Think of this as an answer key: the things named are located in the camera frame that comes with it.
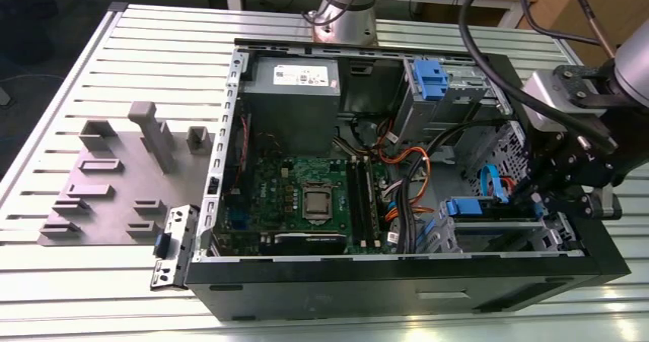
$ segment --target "gray fixture plate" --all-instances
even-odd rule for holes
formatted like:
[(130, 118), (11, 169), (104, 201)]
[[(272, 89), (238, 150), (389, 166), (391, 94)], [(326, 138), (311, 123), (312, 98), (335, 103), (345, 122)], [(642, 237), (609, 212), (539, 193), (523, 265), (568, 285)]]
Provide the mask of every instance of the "gray fixture plate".
[[(41, 245), (152, 245), (158, 230), (164, 228), (167, 210), (186, 204), (200, 204), (210, 150), (207, 155), (190, 154), (187, 134), (171, 134), (176, 169), (168, 174), (163, 174), (152, 153), (147, 152), (140, 132), (116, 132), (116, 137), (104, 137), (111, 151), (89, 152), (84, 149), (80, 152), (60, 199), (72, 198), (67, 195), (72, 185), (76, 188), (109, 185), (112, 195), (84, 197), (91, 208), (87, 214), (61, 216), (52, 211), (41, 231), (48, 229), (45, 227), (65, 226), (71, 222), (72, 228), (79, 228), (80, 232), (60, 232), (53, 228), (52, 238), (40, 236)], [(119, 159), (123, 166), (115, 172), (89, 173), (79, 168), (84, 161), (111, 158)], [(136, 201), (144, 201), (146, 209), (139, 213), (134, 209)], [(162, 211), (147, 207), (148, 201), (162, 201)]]

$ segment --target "floor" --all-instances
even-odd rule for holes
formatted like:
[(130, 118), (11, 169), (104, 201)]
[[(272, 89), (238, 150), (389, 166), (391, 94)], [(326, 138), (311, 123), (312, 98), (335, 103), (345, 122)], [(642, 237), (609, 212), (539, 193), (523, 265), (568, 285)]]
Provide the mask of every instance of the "floor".
[[(55, 0), (57, 14), (41, 20), (55, 53), (35, 65), (19, 65), (0, 55), (0, 88), (12, 98), (8, 108), (0, 107), (0, 178), (52, 99), (61, 80), (91, 37), (111, 2), (226, 8), (226, 0)], [(299, 13), (316, 8), (319, 0), (247, 0), (247, 10)], [(378, 2), (379, 18), (410, 20), (405, 2)]]

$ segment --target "slotted aluminum table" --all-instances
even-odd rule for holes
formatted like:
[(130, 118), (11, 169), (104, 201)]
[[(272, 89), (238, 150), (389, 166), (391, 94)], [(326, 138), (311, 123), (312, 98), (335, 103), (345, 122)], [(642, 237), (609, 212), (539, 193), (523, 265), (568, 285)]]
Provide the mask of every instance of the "slotted aluminum table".
[[(379, 21), (377, 31), (382, 46), (463, 50), (455, 26)], [(535, 33), (473, 32), (485, 52), (509, 55), (522, 79), (537, 68), (576, 63), (569, 48)], [(310, 29), (291, 14), (143, 5), (105, 14), (0, 183), (0, 336), (649, 340), (649, 167), (617, 189), (625, 216), (608, 222), (633, 274), (507, 314), (220, 323), (191, 292), (150, 292), (151, 247), (40, 247), (39, 228), (81, 149), (85, 120), (136, 130), (125, 119), (130, 103), (152, 100), (172, 131), (203, 125), (216, 132), (236, 37), (307, 41)]]

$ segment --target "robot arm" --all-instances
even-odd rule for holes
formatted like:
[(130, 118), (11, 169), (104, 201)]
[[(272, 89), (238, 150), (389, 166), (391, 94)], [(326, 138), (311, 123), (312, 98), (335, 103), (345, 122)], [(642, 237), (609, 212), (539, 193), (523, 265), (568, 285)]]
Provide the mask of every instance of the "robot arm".
[(371, 45), (377, 42), (377, 0), (322, 0), (304, 15), (314, 26), (314, 39), (324, 43)]
[[(529, 175), (515, 198), (542, 198), (546, 207), (572, 216), (618, 219), (613, 194), (629, 172), (649, 161), (649, 21), (600, 68), (558, 66), (537, 71), (525, 92), (586, 122), (610, 137), (612, 153), (568, 131), (527, 106)], [(590, 193), (582, 186), (593, 187)]]

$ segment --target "blue cable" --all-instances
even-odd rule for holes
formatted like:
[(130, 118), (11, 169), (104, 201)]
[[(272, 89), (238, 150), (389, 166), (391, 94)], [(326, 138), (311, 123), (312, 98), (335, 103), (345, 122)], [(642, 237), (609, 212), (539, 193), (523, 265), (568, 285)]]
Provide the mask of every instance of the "blue cable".
[(487, 196), (489, 193), (489, 176), (491, 176), (491, 184), (494, 186), (495, 197), (506, 204), (509, 203), (509, 198), (505, 195), (503, 185), (499, 182), (499, 174), (495, 165), (487, 163), (479, 172), (479, 190), (482, 196)]

